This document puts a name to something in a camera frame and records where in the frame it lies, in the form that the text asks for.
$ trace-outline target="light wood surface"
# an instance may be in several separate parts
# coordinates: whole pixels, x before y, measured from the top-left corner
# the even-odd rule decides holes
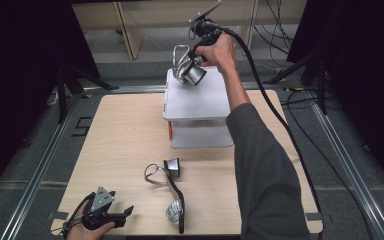
[[[292,159],[302,187],[304,211],[316,213],[302,165],[286,130],[259,91],[248,93]],[[276,93],[267,93],[283,115]],[[166,208],[174,200],[169,189],[146,182],[144,170],[151,163],[163,166],[163,160],[178,157],[181,177],[176,185],[185,196],[185,235],[239,234],[234,147],[170,148],[168,124],[162,116],[163,103],[163,93],[102,98],[58,211],[71,214],[86,195],[103,186],[116,191],[109,213],[135,206],[125,227],[113,229],[109,234],[177,235],[178,224],[165,217]],[[163,174],[158,177],[164,180]],[[54,220],[52,229],[61,227],[62,223],[63,220]],[[307,226],[312,233],[320,232],[323,227],[321,221],[308,221]]]

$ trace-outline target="person's left hand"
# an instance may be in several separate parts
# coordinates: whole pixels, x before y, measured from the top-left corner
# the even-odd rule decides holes
[[[79,209],[79,211],[76,214],[82,214],[85,210],[86,205],[88,204],[89,200],[86,201]],[[95,230],[89,230],[83,226],[81,222],[81,219],[77,219],[72,223],[72,228],[68,232],[67,240],[99,240],[101,239],[102,235],[107,233],[109,230],[114,228],[115,223],[110,222],[105,225],[102,225],[102,227],[95,229]]]

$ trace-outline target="floor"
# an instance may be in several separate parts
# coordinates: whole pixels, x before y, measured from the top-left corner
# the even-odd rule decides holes
[[[269,32],[274,29],[273,26],[266,26],[266,28]],[[293,38],[296,28],[296,25],[284,26],[286,33],[291,38]],[[260,26],[258,30],[270,40],[270,34],[265,33]],[[120,93],[130,90],[138,91],[138,89],[143,91],[161,89],[158,87],[164,85],[165,74],[172,65],[173,47],[190,42],[187,29],[184,28],[146,29],[145,33],[139,57],[135,60],[129,59],[124,40],[115,31],[85,33],[101,77],[114,85],[123,86],[120,88]],[[288,50],[282,39],[274,38],[274,40],[276,45],[285,51]],[[276,70],[284,70],[291,65],[285,61],[286,54],[268,47],[256,32],[253,34],[251,53],[257,63],[260,77],[263,79],[274,77],[277,73]],[[249,84],[246,86],[255,88],[247,60],[239,48],[237,60],[243,81]],[[281,102],[286,103],[291,92],[285,91],[285,89],[300,87],[301,73],[302,71],[299,70],[287,77],[285,81],[266,87],[274,89]],[[36,191],[31,193],[32,200],[25,205],[26,211],[19,218],[20,224],[17,225],[18,228],[14,229],[12,239],[62,239],[62,236],[54,235],[58,231],[51,234],[50,226],[86,137],[82,135],[84,129],[79,128],[79,123],[81,126],[90,126],[100,98],[105,94],[105,91],[93,92],[96,86],[87,81],[82,84],[88,91],[90,89],[91,94],[85,94],[78,101],[75,101],[75,96],[67,98],[69,103],[76,103],[76,105],[72,108],[70,119],[58,138],[55,151],[45,156],[49,153],[49,142],[55,139],[54,134],[60,127],[57,124],[59,116],[58,105],[55,104],[57,99],[53,94],[49,97],[49,108],[44,110],[37,125],[33,126],[30,135],[26,136],[25,146],[20,148],[2,174],[0,179],[0,239],[7,239],[3,237],[8,236],[4,234],[11,230],[11,228],[6,229],[7,224],[17,217],[13,215],[13,212],[17,206],[20,206],[23,194],[26,193],[25,189],[32,182],[32,177],[36,176],[38,166],[41,166],[46,157],[49,157],[49,162],[43,168],[43,177],[38,179],[39,186]],[[317,193],[324,219],[325,230],[322,238],[370,239],[364,218],[362,218],[364,215],[373,239],[384,239],[383,235],[379,234],[377,227],[379,222],[384,223],[384,173],[382,169],[370,151],[362,148],[364,140],[353,127],[353,123],[347,118],[346,113],[341,110],[334,92],[329,91],[326,99],[329,120],[333,123],[343,145],[377,203],[375,207],[379,207],[383,214],[380,216],[382,219],[375,219],[373,215],[366,214],[370,208],[363,206],[365,208],[359,209],[360,204],[358,201],[354,201],[350,195],[349,192],[354,193],[355,196],[358,191],[353,187],[352,179],[344,171],[335,149],[326,137],[315,111],[314,102],[308,98],[307,92],[298,92],[292,99],[295,103],[291,104],[289,110],[285,105],[284,110]],[[300,127],[305,130],[318,148],[308,140]]]

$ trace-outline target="sleeve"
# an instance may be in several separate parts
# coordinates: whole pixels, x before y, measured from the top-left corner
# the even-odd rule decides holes
[[[235,175],[242,239],[310,239],[295,168],[255,107],[227,117],[235,143]]]

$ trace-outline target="aluminum rail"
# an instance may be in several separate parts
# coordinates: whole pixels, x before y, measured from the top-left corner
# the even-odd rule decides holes
[[[314,90],[306,90],[310,98],[316,98]],[[313,105],[313,110],[315,111],[323,130],[325,131],[330,143],[332,144],[339,161],[342,164],[342,167],[345,170],[352,186],[357,193],[357,196],[362,203],[367,215],[369,216],[378,236],[380,239],[384,239],[384,213],[379,206],[378,202],[370,192],[367,187],[363,177],[357,169],[357,166],[354,164],[354,161],[348,154],[344,145],[342,144],[341,139],[335,131],[329,117],[324,115],[321,109],[315,104]]]
[[[1,237],[1,240],[13,240],[18,234],[21,225],[26,218],[26,215],[32,205],[32,202],[36,196],[36,193],[40,187],[41,181],[46,173],[46,170],[51,162],[58,144],[67,128],[68,121],[70,120],[73,109],[77,105],[80,99],[80,95],[73,95],[70,101],[69,110],[67,112],[66,117],[63,121],[58,124],[40,162],[37,166],[32,178],[30,179],[29,184],[24,190],[23,196],[21,197],[20,202],[17,205],[17,208],[12,213],[12,216],[9,220],[9,223],[4,231],[4,234]]]

